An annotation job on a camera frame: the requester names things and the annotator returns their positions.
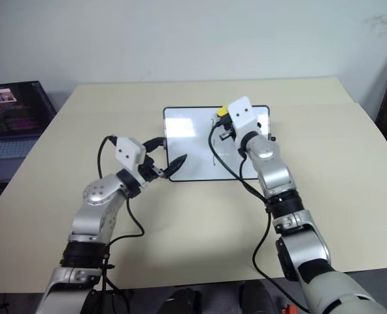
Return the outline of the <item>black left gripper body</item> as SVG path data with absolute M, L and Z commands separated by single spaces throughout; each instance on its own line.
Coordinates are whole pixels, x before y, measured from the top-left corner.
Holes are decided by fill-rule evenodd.
M 138 172 L 140 176 L 148 183 L 159 177 L 164 177 L 163 170 L 157 168 L 154 165 L 154 160 L 149 156 L 144 157 L 144 162 L 138 166 Z

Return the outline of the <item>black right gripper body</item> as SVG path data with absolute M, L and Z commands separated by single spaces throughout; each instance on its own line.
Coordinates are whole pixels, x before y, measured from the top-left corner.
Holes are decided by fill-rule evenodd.
M 232 140 L 235 140 L 236 132 L 235 132 L 235 129 L 234 129 L 233 121 L 232 121 L 230 116 L 229 116 L 229 129 L 225 129 L 224 127 L 223 127 L 223 129 L 224 129 L 223 133 L 221 133 L 219 135 L 219 138 L 222 141 L 225 141 L 225 140 L 227 140 L 229 138 L 231 138 Z

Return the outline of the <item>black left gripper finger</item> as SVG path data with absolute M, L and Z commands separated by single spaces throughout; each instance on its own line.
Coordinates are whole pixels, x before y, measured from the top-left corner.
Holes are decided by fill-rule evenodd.
M 146 149 L 146 154 L 150 154 L 155 151 L 157 148 L 163 148 L 165 146 L 164 137 L 155 137 L 143 143 L 143 146 Z
M 175 158 L 168 167 L 163 170 L 164 177 L 166 179 L 170 179 L 172 175 L 174 175 L 183 165 L 183 163 L 186 161 L 187 154 L 183 154 L 177 158 Z

